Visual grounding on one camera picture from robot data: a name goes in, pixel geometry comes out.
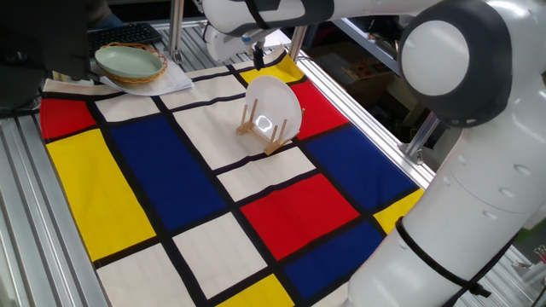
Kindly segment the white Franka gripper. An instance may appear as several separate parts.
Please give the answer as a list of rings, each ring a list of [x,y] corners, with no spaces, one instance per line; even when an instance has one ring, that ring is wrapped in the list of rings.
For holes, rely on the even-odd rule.
[[[219,62],[227,61],[230,57],[251,48],[256,44],[249,37],[233,37],[219,32],[213,26],[205,28],[205,43],[210,56]],[[253,63],[259,71],[264,68],[264,51],[261,47],[253,48]]]

